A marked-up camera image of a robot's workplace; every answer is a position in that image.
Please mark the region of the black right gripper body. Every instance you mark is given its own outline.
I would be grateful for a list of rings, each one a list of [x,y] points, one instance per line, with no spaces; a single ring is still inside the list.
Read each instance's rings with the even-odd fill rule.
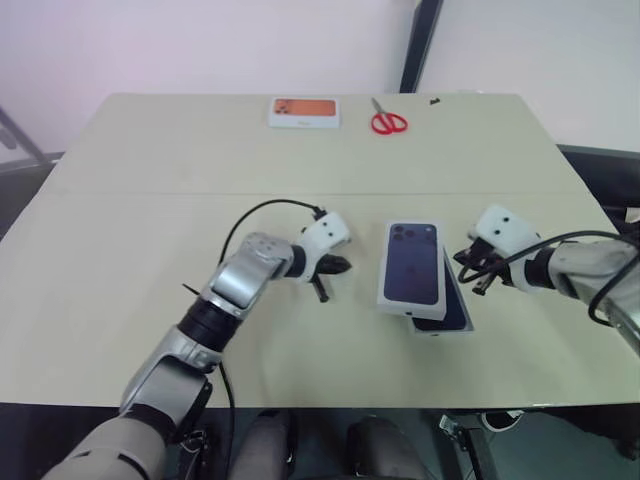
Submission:
[[[501,264],[504,259],[496,252],[496,249],[487,241],[476,238],[469,247],[468,266],[475,272],[475,279],[489,276],[489,273],[481,275],[481,272],[490,267]]]

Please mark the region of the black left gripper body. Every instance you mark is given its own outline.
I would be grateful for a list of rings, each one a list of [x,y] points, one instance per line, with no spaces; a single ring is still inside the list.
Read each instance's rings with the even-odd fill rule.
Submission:
[[[311,281],[314,281],[320,275],[336,275],[336,273],[337,257],[332,254],[326,254],[317,262]]]

